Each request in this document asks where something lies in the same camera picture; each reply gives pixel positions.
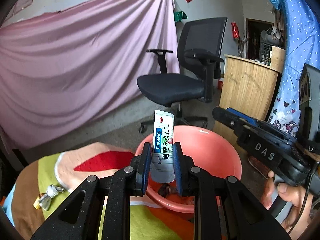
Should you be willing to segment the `person's right hand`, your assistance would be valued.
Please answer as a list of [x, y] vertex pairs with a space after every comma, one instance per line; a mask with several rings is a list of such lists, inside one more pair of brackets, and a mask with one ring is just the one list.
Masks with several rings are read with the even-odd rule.
[[269, 209], [272, 205], [272, 193], [278, 191], [278, 196], [280, 196], [282, 200], [292, 204], [290, 213], [281, 223], [281, 226], [289, 233], [291, 239], [299, 239], [303, 233], [310, 233], [312, 226], [315, 228], [316, 232], [319, 233], [319, 224], [315, 223], [319, 218], [310, 218], [313, 195], [308, 195], [304, 211], [299, 217], [298, 215], [303, 205], [306, 190], [301, 186], [292, 187], [286, 183], [280, 183], [276, 186], [273, 177], [274, 172], [269, 171], [268, 179], [264, 186], [264, 192], [260, 200], [263, 206]]

